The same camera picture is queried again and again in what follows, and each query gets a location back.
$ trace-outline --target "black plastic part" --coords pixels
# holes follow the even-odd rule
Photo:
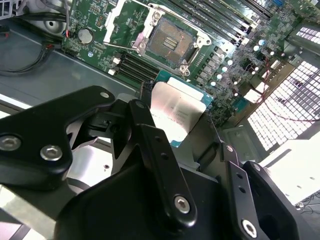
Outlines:
[[[21,146],[0,150],[0,183],[35,190],[58,187],[72,163],[71,149],[84,120],[107,110],[114,100],[103,87],[91,86],[1,119],[0,136],[16,136]],[[62,158],[42,159],[40,150],[47,145],[59,146]]]
[[[272,181],[263,167],[248,161],[243,168],[247,172],[256,214],[262,230],[271,240],[318,240],[319,236],[303,219],[301,213]]]
[[[160,220],[163,208],[150,192],[154,186],[140,157],[133,153],[121,172],[72,199],[57,220],[54,240],[224,239],[229,227],[216,214],[219,184],[214,179],[181,169],[199,217],[192,228],[173,232]]]
[[[162,206],[162,223],[179,231],[191,228],[197,220],[197,207],[165,132],[155,127],[148,106],[139,100],[128,103],[125,116],[126,124],[113,139],[116,164],[113,165],[112,172],[119,172],[132,153],[140,152],[149,175],[147,181],[153,184],[150,195],[155,196],[155,205]],[[183,196],[188,200],[188,214],[181,213],[175,207],[176,196]]]

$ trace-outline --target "perforated metal panel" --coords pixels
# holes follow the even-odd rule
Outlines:
[[[320,70],[306,61],[248,118],[265,150],[296,139],[320,116]]]

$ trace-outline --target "electronic component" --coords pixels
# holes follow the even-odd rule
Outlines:
[[[78,32],[78,38],[82,44],[89,44],[94,40],[94,34],[90,29],[83,28]]]
[[[162,18],[156,26],[146,50],[179,65],[192,51],[194,37],[189,32],[178,28],[173,22]]]

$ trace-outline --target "green circuit board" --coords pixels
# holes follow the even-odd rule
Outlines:
[[[301,1],[308,8],[297,9],[293,0],[73,0],[70,36],[62,47],[136,89],[143,81],[154,81],[161,70],[188,81],[214,97],[212,117],[219,126],[248,104],[235,93],[254,77],[252,68],[261,75],[266,58],[283,58],[285,38],[301,16],[318,21],[319,10]],[[164,14],[144,36],[144,51],[138,50],[154,9]],[[79,35],[83,30],[86,37]],[[209,44],[197,42],[199,30]]]

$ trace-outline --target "black metal bracket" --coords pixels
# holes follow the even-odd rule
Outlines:
[[[175,231],[196,223],[197,207],[166,134],[140,100],[115,102],[110,92],[92,86],[2,119],[0,133],[0,148],[18,142],[0,151],[1,184],[55,189],[66,178],[72,150],[98,136],[113,138],[119,162],[140,148],[163,223]]]
[[[36,190],[60,186],[83,122],[114,101],[111,92],[91,86],[1,119],[0,183]]]

